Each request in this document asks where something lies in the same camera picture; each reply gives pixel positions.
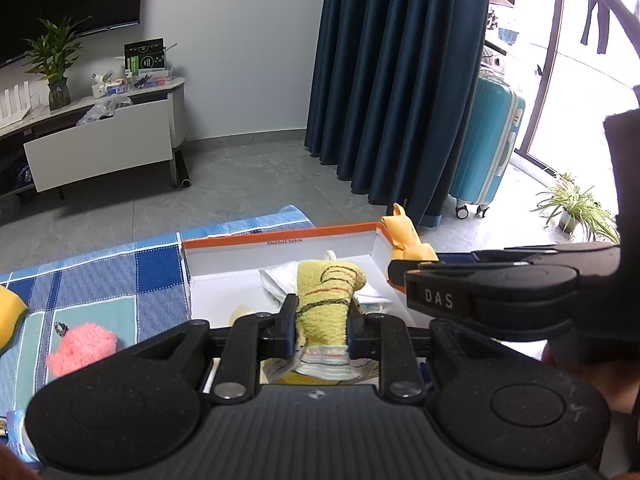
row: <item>suitcase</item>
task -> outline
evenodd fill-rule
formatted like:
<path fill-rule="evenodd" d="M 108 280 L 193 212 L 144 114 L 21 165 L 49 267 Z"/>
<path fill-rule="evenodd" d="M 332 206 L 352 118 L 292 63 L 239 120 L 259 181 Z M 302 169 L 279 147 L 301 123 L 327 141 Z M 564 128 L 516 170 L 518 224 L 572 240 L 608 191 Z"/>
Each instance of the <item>suitcase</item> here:
<path fill-rule="evenodd" d="M 498 78 L 481 74 L 465 141 L 449 194 L 456 216 L 469 216 L 466 204 L 478 204 L 482 217 L 494 199 L 520 130 L 525 102 Z"/>

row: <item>wall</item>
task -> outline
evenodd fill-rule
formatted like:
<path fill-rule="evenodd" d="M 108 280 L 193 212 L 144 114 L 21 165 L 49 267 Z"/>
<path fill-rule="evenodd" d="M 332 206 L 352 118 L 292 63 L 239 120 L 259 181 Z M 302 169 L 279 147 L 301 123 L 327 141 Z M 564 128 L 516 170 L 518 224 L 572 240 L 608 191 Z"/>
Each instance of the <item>wall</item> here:
<path fill-rule="evenodd" d="M 95 34 L 67 71 L 74 99 L 91 74 L 122 72 L 123 44 L 164 38 L 187 78 L 190 139 L 306 127 L 322 0 L 143 0 L 141 25 Z M 34 75 L 0 70 L 0 91 Z M 42 102 L 46 82 L 38 82 Z"/>

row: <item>pink plush toy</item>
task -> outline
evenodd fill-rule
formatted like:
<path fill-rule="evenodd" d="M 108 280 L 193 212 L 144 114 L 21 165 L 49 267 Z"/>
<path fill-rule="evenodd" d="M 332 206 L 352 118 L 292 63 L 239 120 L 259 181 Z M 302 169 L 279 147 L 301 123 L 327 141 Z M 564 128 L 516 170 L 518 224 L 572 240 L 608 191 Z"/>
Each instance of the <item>pink plush toy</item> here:
<path fill-rule="evenodd" d="M 71 329 L 63 323 L 56 323 L 55 329 L 62 340 L 58 350 L 47 356 L 47 366 L 56 377 L 116 353 L 115 334 L 94 323 L 84 323 Z"/>

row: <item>tile floor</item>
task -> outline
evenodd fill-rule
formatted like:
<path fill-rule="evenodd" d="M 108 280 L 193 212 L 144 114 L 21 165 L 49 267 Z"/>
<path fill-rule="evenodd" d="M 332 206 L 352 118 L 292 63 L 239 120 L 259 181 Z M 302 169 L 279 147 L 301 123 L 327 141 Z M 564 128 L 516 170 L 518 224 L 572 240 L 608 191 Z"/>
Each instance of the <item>tile floor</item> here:
<path fill-rule="evenodd" d="M 385 212 L 350 193 L 335 168 L 305 151 L 299 134 L 289 140 L 186 151 L 193 186 L 173 189 L 167 163 L 120 171 L 65 186 L 23 204 L 0 224 L 0 274 L 166 232 L 276 212 L 287 204 L 317 226 L 375 221 Z M 420 231 L 439 251 L 469 251 L 558 238 L 543 229 L 535 204 L 539 183 L 509 167 L 486 218 L 455 218 L 449 200 L 442 224 Z"/>

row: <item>open drawer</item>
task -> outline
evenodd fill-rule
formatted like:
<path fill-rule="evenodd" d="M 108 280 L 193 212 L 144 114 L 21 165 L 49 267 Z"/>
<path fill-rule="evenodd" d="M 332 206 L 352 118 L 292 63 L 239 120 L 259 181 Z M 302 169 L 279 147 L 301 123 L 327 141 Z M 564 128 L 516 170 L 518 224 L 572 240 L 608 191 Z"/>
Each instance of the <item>open drawer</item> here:
<path fill-rule="evenodd" d="M 24 150 L 38 191 L 170 160 L 167 102 L 119 108 L 111 118 L 27 142 Z"/>

